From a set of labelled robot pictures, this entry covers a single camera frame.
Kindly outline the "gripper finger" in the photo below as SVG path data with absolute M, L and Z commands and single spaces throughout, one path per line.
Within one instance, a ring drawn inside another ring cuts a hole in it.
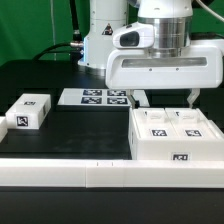
M 131 108 L 135 109 L 136 108 L 136 100 L 134 98 L 134 90 L 128 90 L 128 100 L 131 104 Z
M 187 98 L 187 102 L 189 104 L 189 107 L 192 108 L 194 102 L 196 101 L 196 99 L 198 98 L 198 96 L 200 95 L 200 89 L 199 88 L 193 88 Z

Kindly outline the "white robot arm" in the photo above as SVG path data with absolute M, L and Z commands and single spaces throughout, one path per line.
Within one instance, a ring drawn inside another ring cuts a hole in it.
M 90 31 L 79 65 L 105 77 L 110 89 L 189 89 L 223 81 L 224 40 L 191 35 L 193 9 L 212 0 L 90 0 Z

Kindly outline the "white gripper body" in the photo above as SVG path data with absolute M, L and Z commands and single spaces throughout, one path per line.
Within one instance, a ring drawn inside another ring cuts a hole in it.
M 146 50 L 114 50 L 106 69 L 111 89 L 216 88 L 223 81 L 223 53 L 213 45 L 191 45 L 178 57 L 152 58 Z

